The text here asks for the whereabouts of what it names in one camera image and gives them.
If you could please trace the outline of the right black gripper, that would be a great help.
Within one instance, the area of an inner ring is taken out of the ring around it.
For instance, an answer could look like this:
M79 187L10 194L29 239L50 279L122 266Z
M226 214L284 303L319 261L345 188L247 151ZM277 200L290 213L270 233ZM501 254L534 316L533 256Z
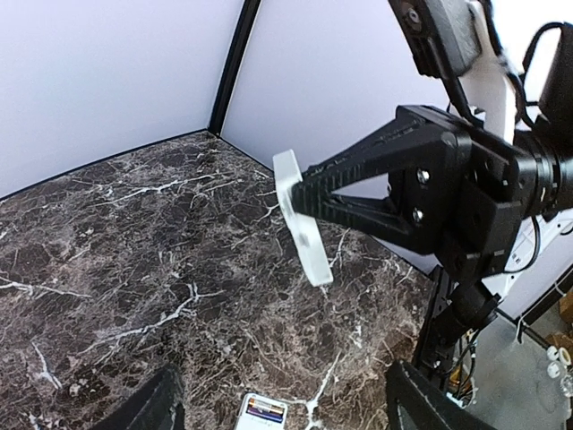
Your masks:
M334 196L396 176L389 198ZM308 168L293 209L403 247L435 254L463 285L504 271L521 221L533 213L539 168L532 154L433 107L398 107L396 118Z

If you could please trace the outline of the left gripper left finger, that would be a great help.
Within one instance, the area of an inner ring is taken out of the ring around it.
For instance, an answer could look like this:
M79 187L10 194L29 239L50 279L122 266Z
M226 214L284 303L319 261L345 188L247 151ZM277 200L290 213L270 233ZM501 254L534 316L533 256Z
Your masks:
M118 409L93 430L184 430L184 385L174 365L159 369Z

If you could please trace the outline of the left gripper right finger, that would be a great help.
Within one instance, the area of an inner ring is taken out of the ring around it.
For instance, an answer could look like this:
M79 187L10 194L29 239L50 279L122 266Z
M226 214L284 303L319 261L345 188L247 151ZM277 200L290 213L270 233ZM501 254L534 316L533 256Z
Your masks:
M397 360L388 368L386 400L390 429L492 429L449 400L407 361Z

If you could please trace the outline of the white remote control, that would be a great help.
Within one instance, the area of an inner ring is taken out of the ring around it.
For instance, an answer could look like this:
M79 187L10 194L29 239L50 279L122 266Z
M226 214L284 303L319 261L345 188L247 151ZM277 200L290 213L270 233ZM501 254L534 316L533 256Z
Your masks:
M248 392L244 395L235 430L284 430L288 405L279 400Z

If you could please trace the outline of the white battery cover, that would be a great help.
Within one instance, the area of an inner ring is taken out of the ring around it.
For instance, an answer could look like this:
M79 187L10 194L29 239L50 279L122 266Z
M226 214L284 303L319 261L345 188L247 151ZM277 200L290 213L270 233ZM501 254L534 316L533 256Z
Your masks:
M295 153L286 150L273 156L278 205L294 240L304 274L314 287L329 285L333 275L316 220L293 206L293 189L303 181Z

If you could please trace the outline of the copper top battery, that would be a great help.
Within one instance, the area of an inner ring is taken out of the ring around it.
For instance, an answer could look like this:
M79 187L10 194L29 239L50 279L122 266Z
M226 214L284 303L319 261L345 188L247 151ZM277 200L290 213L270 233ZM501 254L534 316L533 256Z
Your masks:
M266 410L283 410L286 406L283 404L278 404L275 402L267 402L264 400L258 400L255 398L249 399L249 407L256 409L266 409Z

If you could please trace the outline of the purple battery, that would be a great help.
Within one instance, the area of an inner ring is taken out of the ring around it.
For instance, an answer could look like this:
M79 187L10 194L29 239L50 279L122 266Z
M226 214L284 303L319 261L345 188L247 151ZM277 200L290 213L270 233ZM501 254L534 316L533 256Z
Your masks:
M285 418L285 410L266 410L258 408L247 407L247 414L253 415L255 417L260 417L262 419L267 419L274 422L282 422Z

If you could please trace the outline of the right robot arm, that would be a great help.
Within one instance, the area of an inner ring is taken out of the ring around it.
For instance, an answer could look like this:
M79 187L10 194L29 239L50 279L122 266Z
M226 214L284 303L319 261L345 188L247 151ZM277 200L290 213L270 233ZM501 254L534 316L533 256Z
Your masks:
M401 106L287 192L293 211L434 254L457 283L434 320L444 337L486 324L524 219L572 205L572 127L544 108L512 143L435 107Z

